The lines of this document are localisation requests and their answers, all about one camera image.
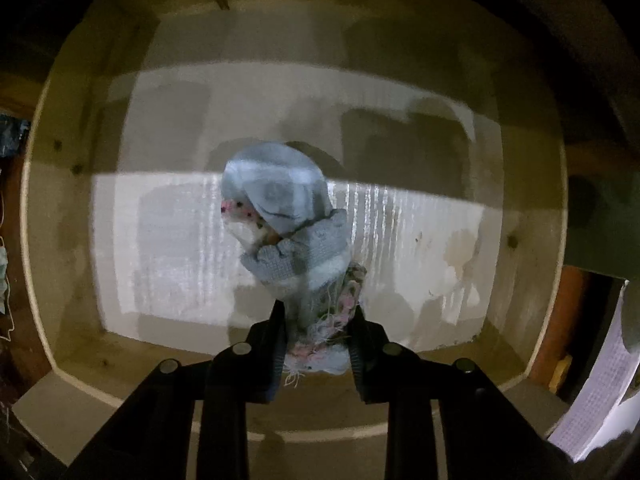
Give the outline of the wooden nightstand drawer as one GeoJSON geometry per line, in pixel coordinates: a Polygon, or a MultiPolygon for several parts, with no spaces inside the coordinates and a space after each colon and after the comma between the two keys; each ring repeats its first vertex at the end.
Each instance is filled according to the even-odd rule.
{"type": "Polygon", "coordinates": [[[94,0],[58,51],[21,186],[50,372],[17,419],[70,462],[161,360],[282,300],[285,388],[250,440],[360,457],[354,307],[510,386],[536,360],[566,229],[555,73],[470,0],[94,0]]]}

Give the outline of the white drawer liner paper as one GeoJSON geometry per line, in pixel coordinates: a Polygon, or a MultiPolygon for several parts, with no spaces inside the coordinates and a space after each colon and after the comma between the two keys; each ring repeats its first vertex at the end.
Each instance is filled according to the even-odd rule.
{"type": "Polygon", "coordinates": [[[92,258],[110,332],[210,351],[275,296],[309,324],[349,263],[361,300],[420,350],[485,322],[500,129],[440,91],[297,63],[117,76],[99,106],[92,258]]]}

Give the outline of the white dotted table cover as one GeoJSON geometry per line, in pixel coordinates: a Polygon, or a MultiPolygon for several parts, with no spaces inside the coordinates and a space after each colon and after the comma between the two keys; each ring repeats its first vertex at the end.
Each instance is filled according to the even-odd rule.
{"type": "Polygon", "coordinates": [[[574,462],[583,460],[593,449],[592,442],[622,403],[639,365],[639,350],[628,349],[623,338],[628,286],[629,281],[624,281],[612,322],[585,385],[548,437],[574,462]]]}

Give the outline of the brown wooden nightstand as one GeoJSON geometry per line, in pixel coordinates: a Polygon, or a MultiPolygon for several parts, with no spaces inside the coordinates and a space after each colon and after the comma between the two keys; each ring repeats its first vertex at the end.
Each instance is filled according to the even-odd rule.
{"type": "Polygon", "coordinates": [[[13,359],[33,385],[104,338],[212,353],[265,289],[220,218],[227,159],[303,148],[349,214],[364,305],[430,351],[536,348],[563,245],[563,142],[639,71],[541,0],[22,0],[47,81],[12,200],[13,359]]]}

